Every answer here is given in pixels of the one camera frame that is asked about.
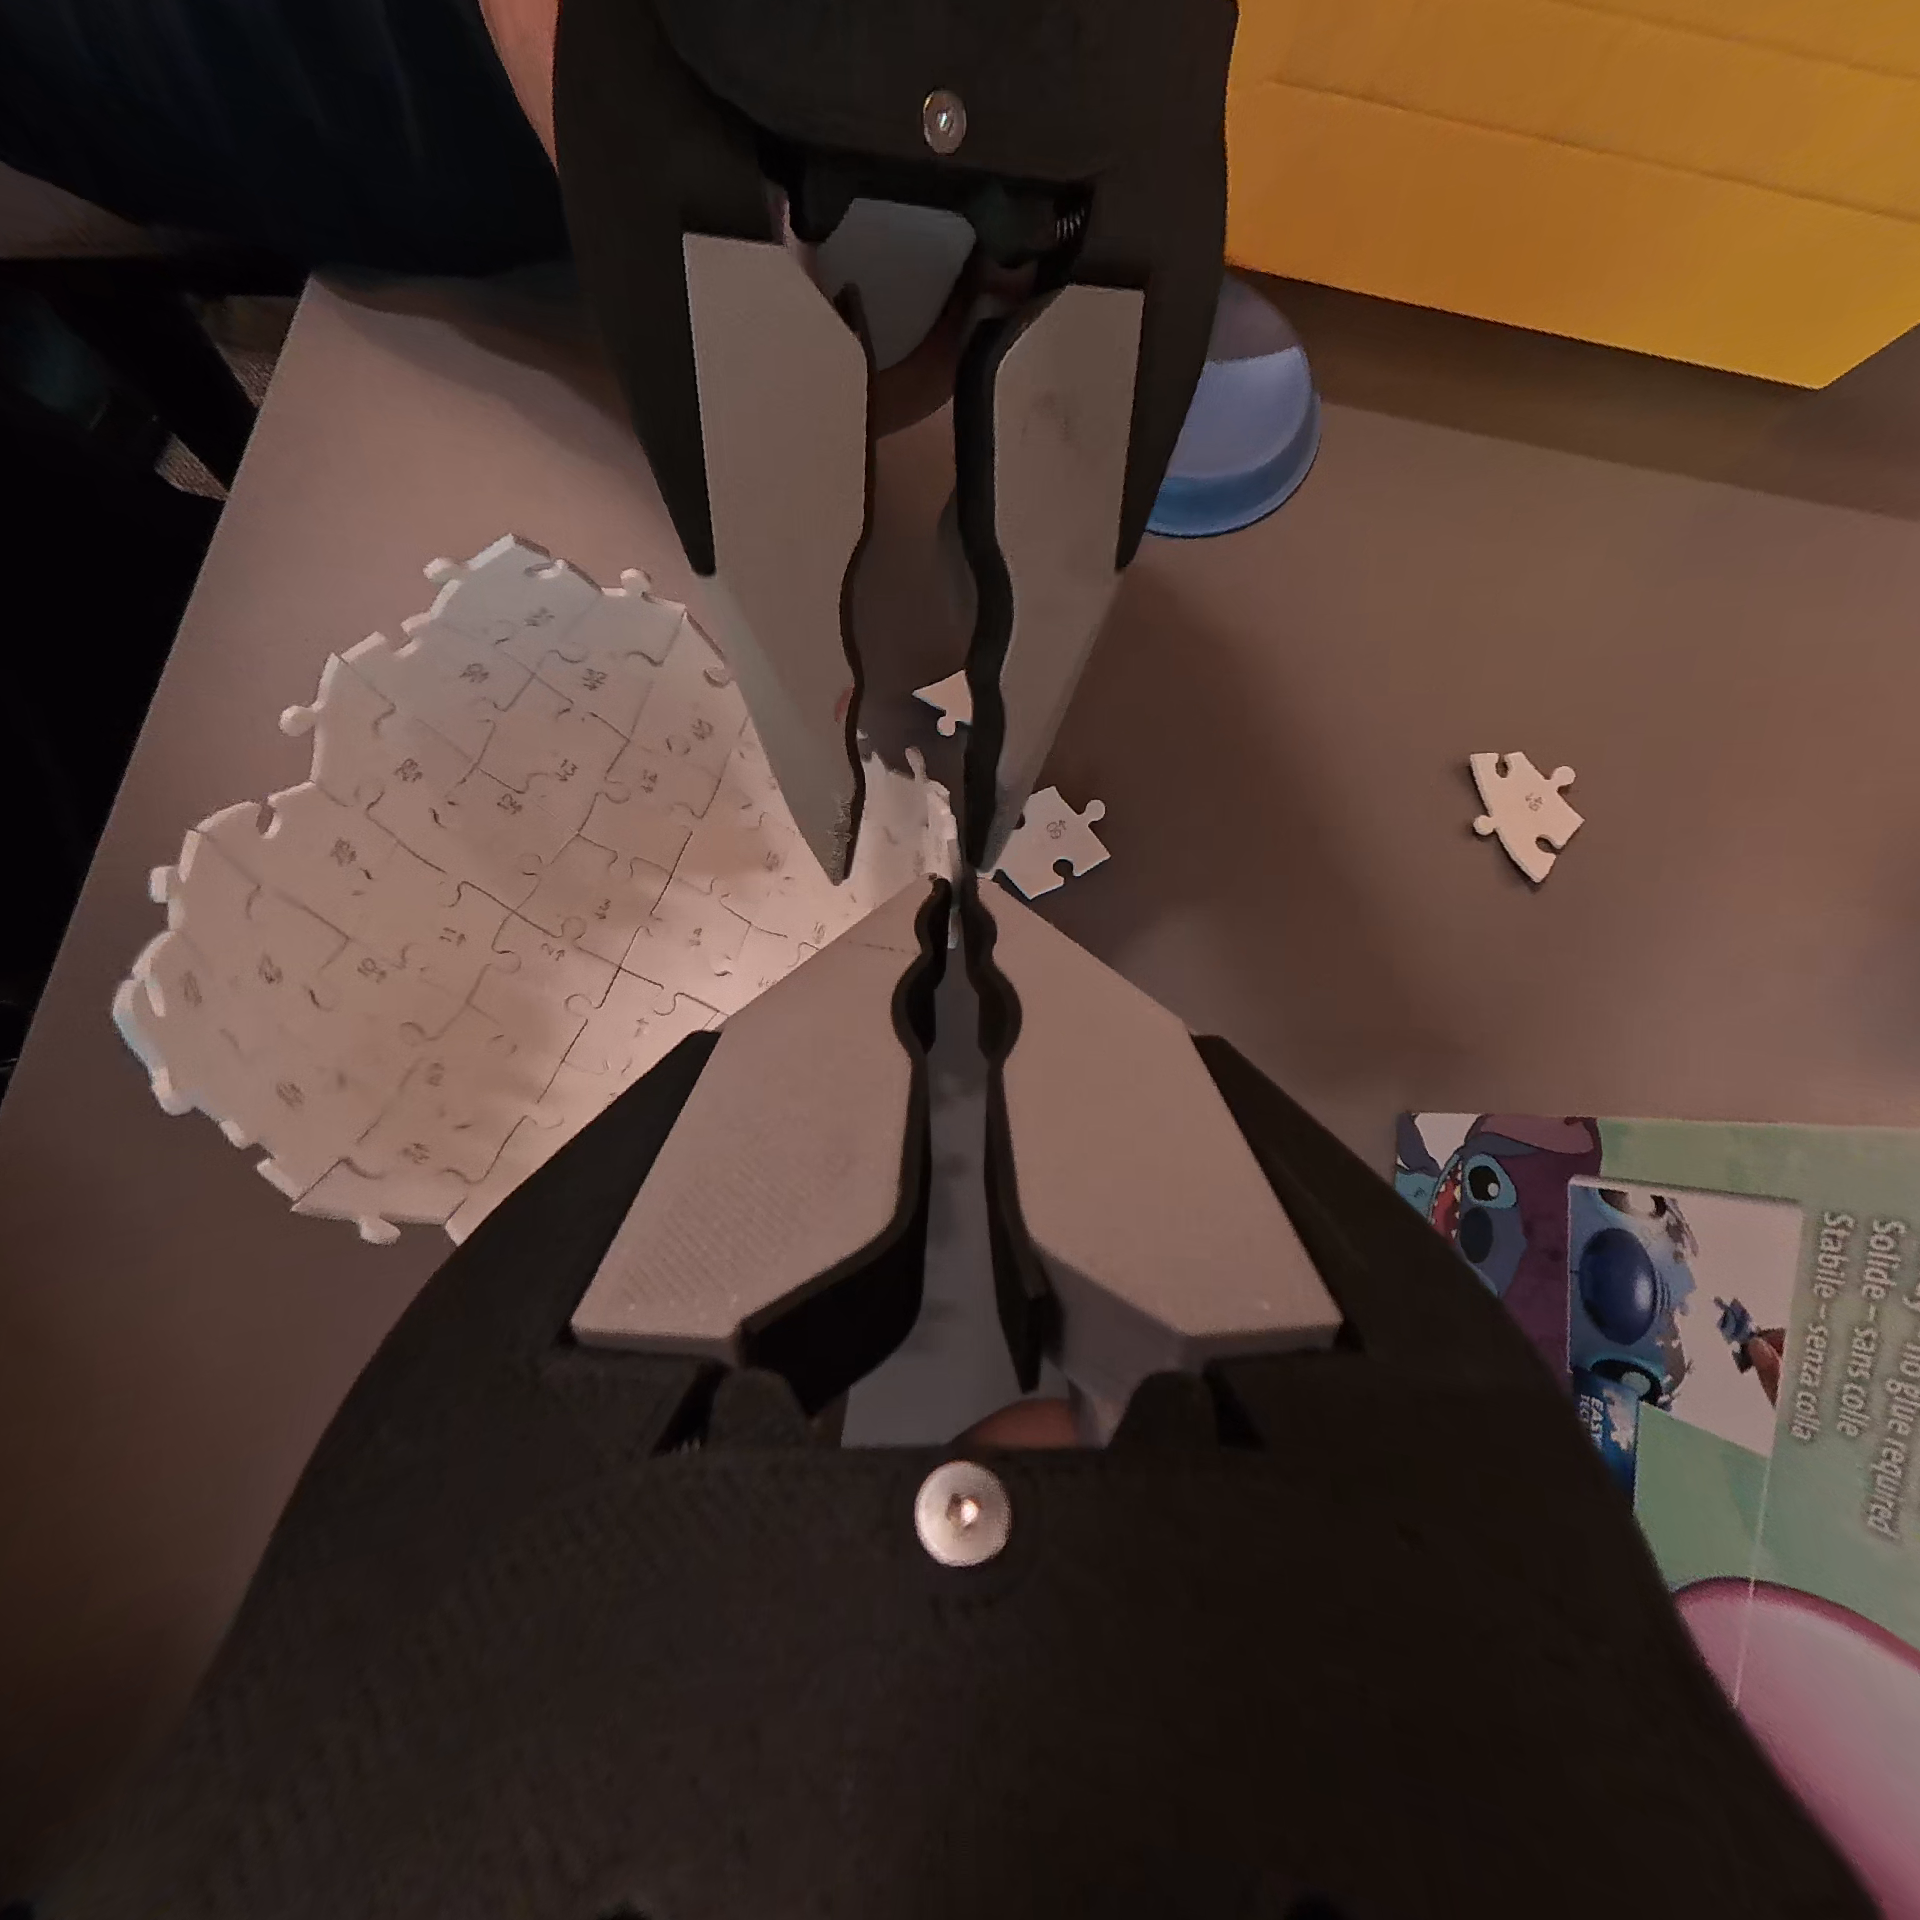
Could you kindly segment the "assembled white puzzle ball section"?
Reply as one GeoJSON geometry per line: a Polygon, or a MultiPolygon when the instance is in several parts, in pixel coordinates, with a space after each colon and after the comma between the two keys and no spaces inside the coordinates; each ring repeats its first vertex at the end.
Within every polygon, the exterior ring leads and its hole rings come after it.
{"type": "Polygon", "coordinates": [[[114,996],[159,1103],[308,1216],[462,1240],[690,1035],[860,924],[735,678],[635,569],[500,537],[282,713],[308,779],[207,816],[114,996]]]}

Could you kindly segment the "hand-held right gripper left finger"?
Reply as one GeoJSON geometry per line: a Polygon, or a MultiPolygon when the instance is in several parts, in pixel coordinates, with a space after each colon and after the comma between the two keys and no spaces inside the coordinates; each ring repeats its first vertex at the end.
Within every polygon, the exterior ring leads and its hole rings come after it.
{"type": "Polygon", "coordinates": [[[588,1345],[763,1368],[817,1413],[921,1311],[928,1041],[918,880],[723,1027],[571,1315],[588,1345]]]}

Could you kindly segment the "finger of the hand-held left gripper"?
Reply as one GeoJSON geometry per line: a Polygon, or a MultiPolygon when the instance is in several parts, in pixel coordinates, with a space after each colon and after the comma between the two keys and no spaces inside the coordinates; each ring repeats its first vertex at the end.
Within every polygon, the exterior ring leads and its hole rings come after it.
{"type": "Polygon", "coordinates": [[[967,864],[985,872],[1066,718],[1118,590],[1144,296],[1071,283],[988,323],[956,392],[967,649],[967,864]]]}
{"type": "Polygon", "coordinates": [[[849,572],[870,531],[867,344],[782,244],[683,243],[713,633],[795,827],[849,877],[863,773],[849,572]]]}

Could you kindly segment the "yellow plastic bin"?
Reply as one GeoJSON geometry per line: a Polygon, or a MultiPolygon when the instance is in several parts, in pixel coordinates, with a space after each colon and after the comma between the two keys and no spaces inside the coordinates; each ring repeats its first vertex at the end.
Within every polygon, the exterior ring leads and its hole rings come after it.
{"type": "Polygon", "coordinates": [[[1232,262],[1822,388],[1918,312],[1918,4],[1252,3],[1232,262]]]}

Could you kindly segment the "blue round puzzle stand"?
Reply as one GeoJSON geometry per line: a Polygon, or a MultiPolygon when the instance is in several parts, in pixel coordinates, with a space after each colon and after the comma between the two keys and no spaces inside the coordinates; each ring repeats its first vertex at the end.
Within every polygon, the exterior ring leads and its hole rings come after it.
{"type": "Polygon", "coordinates": [[[1262,520],[1306,479],[1320,421],[1299,331],[1256,286],[1231,271],[1147,531],[1224,537],[1262,520]]]}

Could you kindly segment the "person's left forearm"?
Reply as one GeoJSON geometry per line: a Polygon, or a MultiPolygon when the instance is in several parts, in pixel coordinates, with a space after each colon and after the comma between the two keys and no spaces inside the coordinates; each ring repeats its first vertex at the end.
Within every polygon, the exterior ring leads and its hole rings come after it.
{"type": "Polygon", "coordinates": [[[120,217],[307,267],[569,251],[475,3],[4,3],[3,149],[120,217]]]}

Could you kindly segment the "cartoon printed puzzle box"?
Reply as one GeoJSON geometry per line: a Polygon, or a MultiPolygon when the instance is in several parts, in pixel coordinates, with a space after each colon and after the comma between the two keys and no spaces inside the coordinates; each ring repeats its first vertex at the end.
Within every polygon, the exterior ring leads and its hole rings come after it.
{"type": "Polygon", "coordinates": [[[1916,1916],[1916,1132],[1407,1112],[1396,1189],[1571,1387],[1746,1729],[1916,1916]]]}

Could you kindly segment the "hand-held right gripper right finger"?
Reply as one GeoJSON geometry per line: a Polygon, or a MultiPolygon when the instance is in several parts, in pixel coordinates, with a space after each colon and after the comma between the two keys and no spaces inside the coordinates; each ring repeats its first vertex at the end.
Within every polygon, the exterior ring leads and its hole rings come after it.
{"type": "Polygon", "coordinates": [[[1339,1311],[1187,1023],[998,885],[961,901],[1000,1319],[1107,1441],[1140,1381],[1324,1350],[1339,1311]]]}

